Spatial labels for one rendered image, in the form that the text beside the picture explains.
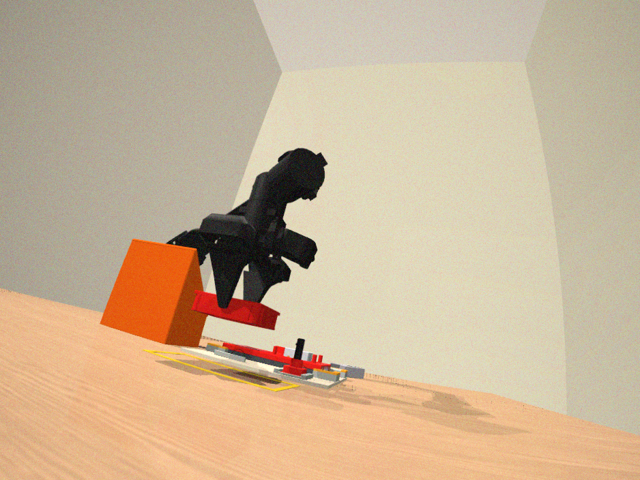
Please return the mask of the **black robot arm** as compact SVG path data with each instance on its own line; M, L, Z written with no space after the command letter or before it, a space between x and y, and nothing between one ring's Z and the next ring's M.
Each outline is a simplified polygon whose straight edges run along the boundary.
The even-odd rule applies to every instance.
M321 152L314 154L308 149L299 147L285 152L278 158L277 165L257 175L249 199L226 215L240 216L239 208L246 207L251 200L274 203L285 214L287 203L292 203L299 198L312 200L317 197L317 192L325 179L324 166L327 164ZM198 231L199 228L185 230L166 244L197 249L199 266L201 266L206 258L205 255L209 253L206 243L215 243L215 241L207 241ZM175 244L173 244L174 241ZM284 257L304 269L308 269L311 262L315 261L317 253L317 245L312 239L280 226L279 217L276 217L276 221L272 220L265 234L263 248L272 251L276 249L278 255L272 254L272 260L281 260L281 257Z

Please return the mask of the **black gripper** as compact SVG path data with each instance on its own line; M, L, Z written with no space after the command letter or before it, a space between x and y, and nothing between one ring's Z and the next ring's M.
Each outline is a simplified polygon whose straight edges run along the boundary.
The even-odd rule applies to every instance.
M288 282L291 270L281 260L272 260L274 250L264 249L265 234L272 220L280 218L286 228L284 211L272 202L251 200L240 207L240 216L211 213L203 219L198 233L209 242L206 248L212 262L218 307L228 308L242 271L243 300L260 303L271 286ZM218 239L220 237L220 239Z

